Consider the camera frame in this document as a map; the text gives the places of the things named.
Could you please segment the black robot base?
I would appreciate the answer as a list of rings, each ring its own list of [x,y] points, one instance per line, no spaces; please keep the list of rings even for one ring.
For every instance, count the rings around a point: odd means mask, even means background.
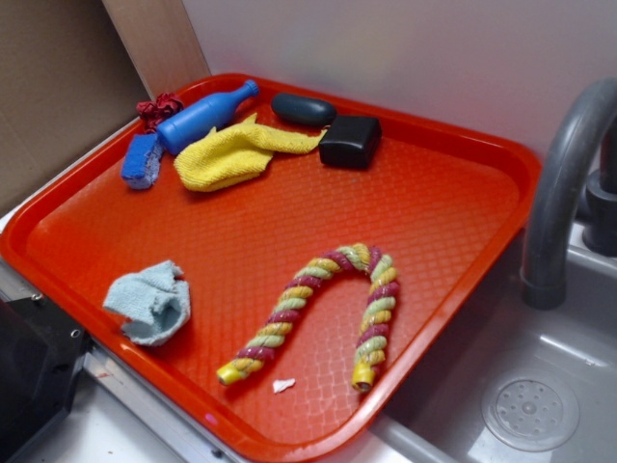
[[[42,294],[1,303],[1,460],[14,462],[71,412],[90,337]]]

